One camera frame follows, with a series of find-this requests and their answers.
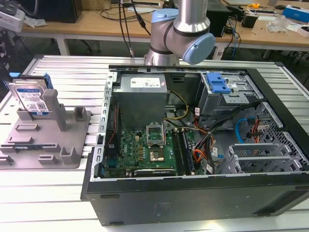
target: white box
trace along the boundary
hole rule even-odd
[[[309,26],[302,26],[299,29],[297,29],[297,33],[304,36],[304,37],[309,37],[309,31],[306,31],[302,28],[309,28]]]
[[[0,27],[15,32],[21,32],[24,24],[25,12],[17,9],[15,15],[8,15],[4,12],[0,12]]]

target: workbench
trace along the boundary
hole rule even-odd
[[[278,217],[240,218],[211,221],[101,227],[89,202],[80,194],[88,153],[96,142],[103,91],[109,64],[142,65],[142,58],[44,56],[35,58],[24,74],[48,73],[58,90],[58,100],[67,110],[85,106],[91,120],[77,169],[0,171],[0,231],[191,231],[253,232],[309,230],[309,200]],[[309,133],[309,92],[284,67],[273,62],[215,61],[205,67],[255,68]],[[17,120],[17,102],[9,93],[0,103],[0,142]]]
[[[268,6],[268,0],[257,0],[261,6],[273,9]],[[309,8],[309,2],[297,1],[278,1],[277,5],[291,4],[294,6]],[[108,10],[111,14],[118,12],[117,8]],[[47,22],[47,26],[31,28],[24,25],[23,30],[19,33],[20,36],[26,37],[42,37],[54,38],[58,43],[60,54],[67,56],[70,54],[67,39],[82,39],[82,40],[96,40],[96,41],[123,41],[120,31],[119,22],[102,18],[99,15],[100,11],[83,11],[81,17],[75,24],[65,24],[57,22]],[[126,16],[133,16],[133,12],[126,12]],[[146,27],[151,29],[151,15],[144,14],[142,17],[146,20]],[[110,15],[110,17],[118,18],[119,15]],[[238,22],[237,32],[241,36],[241,44],[239,47],[255,48],[255,49],[270,49],[270,50],[287,50],[287,51],[309,51],[309,40],[294,31],[287,31],[286,33],[271,33],[267,31],[266,21],[256,21],[253,29],[243,28]],[[150,36],[146,31],[140,27],[137,21],[128,23],[129,33],[132,42],[149,43]],[[222,38],[216,38],[216,51],[213,59],[220,60],[223,50],[229,44],[231,35],[224,34]]]

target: chip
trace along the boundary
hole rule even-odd
[[[149,154],[150,154],[150,162],[164,162],[163,149],[152,149]]]

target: power supply label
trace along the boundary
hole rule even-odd
[[[31,113],[38,115],[46,114],[48,111],[45,102],[40,98],[42,95],[37,88],[18,88],[17,94],[25,106]]]
[[[131,88],[161,88],[160,78],[131,78]]]

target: ram slot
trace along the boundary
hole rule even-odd
[[[188,162],[188,156],[187,156],[187,150],[186,148],[188,147],[188,144],[185,144],[185,141],[183,139],[183,134],[184,132],[179,132],[178,133],[178,140],[180,144],[180,150],[181,150],[181,155],[182,155],[182,161],[183,161],[183,166],[184,166],[184,172],[186,175],[190,175],[190,168],[189,168],[189,162]]]
[[[178,175],[184,175],[184,164],[183,164],[183,156],[181,153],[181,145],[178,137],[178,132],[172,132],[172,140],[173,140],[173,148],[174,148],[174,155],[176,160],[177,166],[177,173]]]
[[[193,165],[193,160],[192,160],[192,153],[191,153],[191,151],[189,149],[187,136],[185,135],[184,131],[182,131],[182,135],[183,135],[184,150],[185,150],[186,158],[188,160],[188,167],[189,167],[189,171],[191,173],[191,172],[194,171],[194,165]]]

